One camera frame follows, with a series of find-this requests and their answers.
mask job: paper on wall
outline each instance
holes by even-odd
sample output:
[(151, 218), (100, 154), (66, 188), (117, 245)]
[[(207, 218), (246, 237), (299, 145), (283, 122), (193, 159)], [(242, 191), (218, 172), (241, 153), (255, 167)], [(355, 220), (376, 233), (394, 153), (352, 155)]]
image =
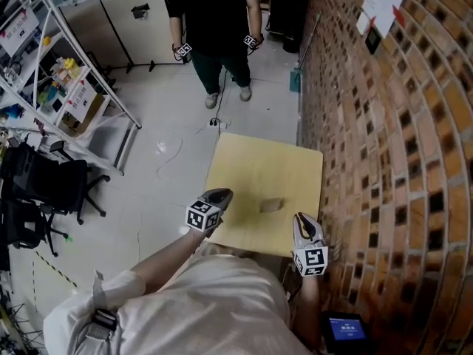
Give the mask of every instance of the paper on wall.
[(363, 35), (367, 31), (368, 25), (370, 25), (370, 19), (367, 15), (364, 14), (363, 11), (361, 11), (360, 16), (358, 17), (358, 22), (356, 23), (356, 28), (358, 29), (361, 35)]
[(375, 18), (374, 25), (383, 38), (386, 38), (395, 20), (393, 8), (399, 9), (403, 0), (364, 0), (361, 8), (368, 19)]

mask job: person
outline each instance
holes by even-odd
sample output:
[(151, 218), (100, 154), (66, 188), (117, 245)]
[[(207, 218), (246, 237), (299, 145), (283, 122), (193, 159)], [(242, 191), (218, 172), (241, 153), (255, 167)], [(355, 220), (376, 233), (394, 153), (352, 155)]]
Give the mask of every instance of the person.
[[(48, 353), (291, 355), (318, 347), (316, 276), (303, 277), (291, 332), (277, 278), (253, 260), (222, 254), (210, 243), (193, 255), (204, 238), (205, 233), (190, 229), (131, 271), (101, 286), (96, 279), (93, 292), (79, 292), (60, 304), (44, 321)], [(101, 337), (102, 327), (85, 325), (105, 302), (118, 324)], [(97, 335), (101, 342), (93, 339)]]
[(182, 45), (182, 17), (186, 19), (186, 43), (199, 79), (207, 92), (205, 106), (213, 109), (219, 95), (222, 65), (240, 86), (242, 101), (251, 98), (248, 32), (256, 45), (262, 43), (259, 0), (169, 0), (169, 17), (174, 50)]

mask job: blue display screen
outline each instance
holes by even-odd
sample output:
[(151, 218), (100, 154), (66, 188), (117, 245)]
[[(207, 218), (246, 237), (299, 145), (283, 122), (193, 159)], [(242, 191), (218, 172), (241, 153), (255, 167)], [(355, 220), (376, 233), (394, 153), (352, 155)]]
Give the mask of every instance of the blue display screen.
[(357, 319), (330, 318), (335, 340), (365, 339), (361, 322)]

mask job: metal shelf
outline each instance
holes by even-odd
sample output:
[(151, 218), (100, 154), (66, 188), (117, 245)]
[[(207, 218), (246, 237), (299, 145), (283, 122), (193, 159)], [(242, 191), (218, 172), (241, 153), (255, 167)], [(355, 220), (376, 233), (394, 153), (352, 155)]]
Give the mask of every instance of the metal shelf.
[[(39, 41), (39, 47), (36, 51), (31, 52), (22, 61), (22, 72), (18, 85), (10, 86), (7, 82), (0, 78), (0, 87), (4, 90), (4, 97), (0, 101), (0, 109), (11, 106), (13, 104), (20, 105), (24, 111), (19, 118), (8, 118), (5, 124), (0, 125), (12, 129), (23, 129), (25, 131), (33, 131), (34, 136), (40, 135), (38, 126), (34, 123), (34, 120), (38, 120), (44, 124), (44, 130), (48, 133), (49, 137), (36, 138), (35, 142), (44, 144), (55, 140), (56, 138), (61, 139), (67, 143), (67, 146), (74, 152), (78, 153), (82, 158), (86, 158), (88, 162), (95, 164), (96, 166), (115, 171), (120, 175), (123, 174), (120, 167), (123, 165), (123, 154), (127, 153), (127, 149), (131, 146), (132, 133), (141, 128), (140, 123), (132, 116), (129, 110), (124, 106), (123, 102), (117, 97), (113, 89), (106, 83), (102, 75), (95, 68), (93, 63), (87, 57), (86, 53), (77, 42), (70, 31), (64, 17), (61, 15), (59, 9), (54, 5), (52, 0), (39, 0), (42, 2), (47, 9), (47, 16), (44, 20), (43, 28), (41, 31), (41, 40)], [(26, 7), (29, 3), (26, 1), (22, 7)], [(59, 27), (60, 32), (51, 38), (51, 42), (47, 46), (42, 46), (44, 39), (45, 30), (47, 23), (53, 17), (56, 25)], [(72, 49), (75, 51), (78, 58), (76, 61), (82, 61), (84, 64), (81, 68), (81, 74), (78, 78), (70, 81), (70, 86), (66, 86), (66, 96), (58, 97), (63, 103), (62, 107), (56, 112), (44, 112), (41, 109), (36, 109), (37, 99), (37, 86), (38, 86), (38, 69), (41, 59), (52, 49), (52, 47), (62, 38), (69, 42)], [(67, 104), (72, 99), (79, 82), (88, 74), (92, 74), (96, 81), (100, 84), (103, 89), (104, 100), (95, 113), (92, 120), (89, 122), (89, 126), (86, 129), (86, 133), (90, 132), (89, 135), (79, 136), (75, 138), (74, 135), (70, 134), (66, 128), (62, 125), (62, 119), (66, 112)], [(28, 80), (34, 76), (33, 81), (33, 105), (30, 105), (24, 100), (19, 93), (25, 88)], [(105, 116), (106, 108), (114, 104), (118, 109), (118, 115), (120, 117), (113, 118)]]

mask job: white shirt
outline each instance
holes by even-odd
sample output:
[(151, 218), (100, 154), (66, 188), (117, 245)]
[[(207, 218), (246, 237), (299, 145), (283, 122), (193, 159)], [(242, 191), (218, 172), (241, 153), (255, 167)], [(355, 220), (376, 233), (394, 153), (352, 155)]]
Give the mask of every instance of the white shirt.
[[(125, 271), (103, 284), (108, 306), (119, 307), (120, 355), (310, 354), (288, 328), (289, 308), (279, 281), (253, 260), (195, 257), (176, 280), (143, 296), (144, 282)], [(44, 321), (50, 355), (68, 354), (94, 311), (81, 292)]]

